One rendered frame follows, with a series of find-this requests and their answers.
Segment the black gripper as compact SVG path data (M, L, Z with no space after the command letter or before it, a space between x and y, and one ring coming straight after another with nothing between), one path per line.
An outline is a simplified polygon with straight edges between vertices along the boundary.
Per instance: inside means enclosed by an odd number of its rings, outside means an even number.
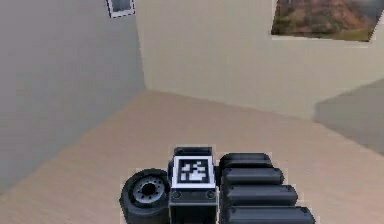
M119 203L126 224L169 224L167 172L144 169L124 184Z

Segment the grey white-framed picture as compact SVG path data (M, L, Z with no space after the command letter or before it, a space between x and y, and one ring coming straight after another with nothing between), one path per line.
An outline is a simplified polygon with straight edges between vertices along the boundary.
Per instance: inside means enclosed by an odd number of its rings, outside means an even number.
M117 18L135 14L135 0L106 0L109 16Z

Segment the brown landscape framed picture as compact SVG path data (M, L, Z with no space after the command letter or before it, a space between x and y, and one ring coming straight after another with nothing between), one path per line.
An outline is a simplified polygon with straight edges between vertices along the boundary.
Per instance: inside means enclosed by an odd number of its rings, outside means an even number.
M271 34L369 42L384 0L277 0Z

